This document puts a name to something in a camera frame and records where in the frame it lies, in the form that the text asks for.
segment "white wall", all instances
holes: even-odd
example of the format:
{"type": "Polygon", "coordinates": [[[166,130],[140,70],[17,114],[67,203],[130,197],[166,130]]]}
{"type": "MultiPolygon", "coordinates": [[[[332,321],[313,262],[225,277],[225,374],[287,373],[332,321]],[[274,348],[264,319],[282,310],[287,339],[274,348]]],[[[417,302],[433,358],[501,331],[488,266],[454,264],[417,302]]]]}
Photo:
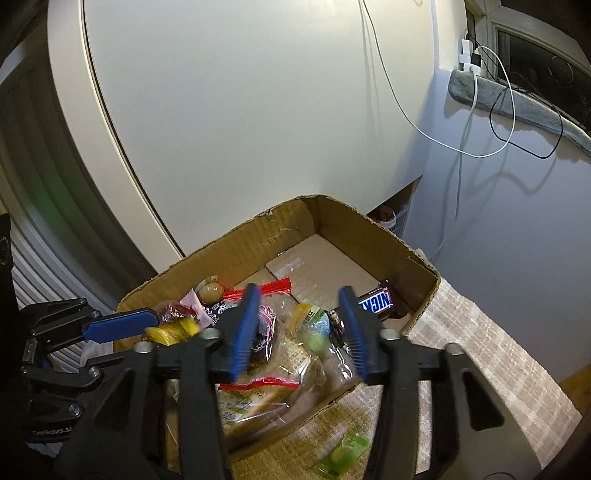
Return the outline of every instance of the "white wall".
{"type": "MultiPolygon", "coordinates": [[[[426,128],[458,145],[468,108],[436,72],[426,128]]],[[[506,138],[510,120],[493,116],[506,138]]],[[[513,140],[545,155],[557,137],[517,124],[513,140]]],[[[476,111],[466,151],[501,146],[488,114],[476,111]]],[[[494,157],[463,156],[460,215],[453,222],[460,155],[421,143],[428,157],[413,197],[405,240],[434,255],[441,274],[561,381],[591,361],[591,159],[568,140],[547,160],[509,146],[494,157]]]]}
{"type": "Polygon", "coordinates": [[[460,41],[467,29],[466,5],[463,0],[433,0],[433,10],[436,63],[451,71],[457,68],[460,41]]]}
{"type": "MultiPolygon", "coordinates": [[[[367,4],[417,119],[434,69],[431,3],[367,4]]],[[[106,110],[186,254],[301,194],[368,212],[424,170],[359,0],[84,5],[106,110]]]]}

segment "egg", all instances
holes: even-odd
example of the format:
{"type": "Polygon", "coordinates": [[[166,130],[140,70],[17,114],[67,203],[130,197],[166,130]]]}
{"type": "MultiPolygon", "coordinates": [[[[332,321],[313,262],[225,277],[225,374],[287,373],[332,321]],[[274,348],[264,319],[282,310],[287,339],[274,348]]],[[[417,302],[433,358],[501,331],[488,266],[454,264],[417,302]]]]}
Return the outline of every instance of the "egg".
{"type": "Polygon", "coordinates": [[[213,281],[201,287],[197,292],[197,297],[204,305],[215,305],[223,299],[223,287],[213,281]]]}

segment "windowsill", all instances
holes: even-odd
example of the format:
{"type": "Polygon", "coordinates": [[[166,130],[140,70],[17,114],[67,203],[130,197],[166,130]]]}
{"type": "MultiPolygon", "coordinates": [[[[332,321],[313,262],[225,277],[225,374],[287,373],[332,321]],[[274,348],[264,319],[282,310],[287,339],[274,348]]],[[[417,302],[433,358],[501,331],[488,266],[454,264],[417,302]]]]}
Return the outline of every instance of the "windowsill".
{"type": "MultiPolygon", "coordinates": [[[[478,77],[478,98],[476,107],[489,112],[495,99],[504,89],[502,85],[492,80],[478,77]]],[[[447,88],[449,95],[459,103],[472,105],[474,98],[474,79],[469,72],[454,70],[449,79],[447,88]]],[[[560,119],[556,112],[544,104],[522,93],[513,92],[515,100],[515,119],[528,125],[545,130],[551,134],[560,135],[560,119]]],[[[495,105],[495,111],[499,115],[512,118],[511,98],[509,90],[502,95],[495,105]]],[[[577,125],[563,117],[563,138],[568,138],[579,147],[586,155],[591,157],[591,138],[577,125]]]]}

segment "bolt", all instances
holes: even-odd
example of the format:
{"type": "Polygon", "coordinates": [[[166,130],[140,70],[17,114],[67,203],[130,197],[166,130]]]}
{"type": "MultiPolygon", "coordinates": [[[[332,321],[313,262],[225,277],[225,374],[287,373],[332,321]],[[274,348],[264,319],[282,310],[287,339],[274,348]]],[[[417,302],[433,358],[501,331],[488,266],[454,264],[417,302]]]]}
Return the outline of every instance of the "bolt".
{"type": "Polygon", "coordinates": [[[70,412],[70,415],[72,415],[73,417],[77,417],[78,415],[80,415],[80,407],[75,403],[70,405],[68,411],[70,412]]]}
{"type": "Polygon", "coordinates": [[[199,335],[203,340],[217,340],[221,333],[217,328],[206,328],[199,335]]]}
{"type": "Polygon", "coordinates": [[[154,348],[152,342],[138,342],[134,346],[134,350],[138,353],[150,353],[154,348]]]}
{"type": "Polygon", "coordinates": [[[379,331],[380,337],[384,340],[398,340],[400,338],[400,334],[396,329],[393,328],[385,328],[379,331]]]}
{"type": "Polygon", "coordinates": [[[464,353],[462,347],[459,346],[457,343],[448,343],[447,347],[445,347],[445,350],[450,355],[461,355],[464,353]]]}

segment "green candy wrapper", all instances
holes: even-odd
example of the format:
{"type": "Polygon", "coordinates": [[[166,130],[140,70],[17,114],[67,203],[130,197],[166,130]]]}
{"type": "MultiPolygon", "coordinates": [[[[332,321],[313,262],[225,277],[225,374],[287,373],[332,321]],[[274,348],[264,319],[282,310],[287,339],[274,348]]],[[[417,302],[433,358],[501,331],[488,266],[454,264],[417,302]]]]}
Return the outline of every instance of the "green candy wrapper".
{"type": "Polygon", "coordinates": [[[323,478],[337,480],[357,463],[369,447],[371,440],[349,431],[326,457],[312,467],[312,471],[323,478]]]}

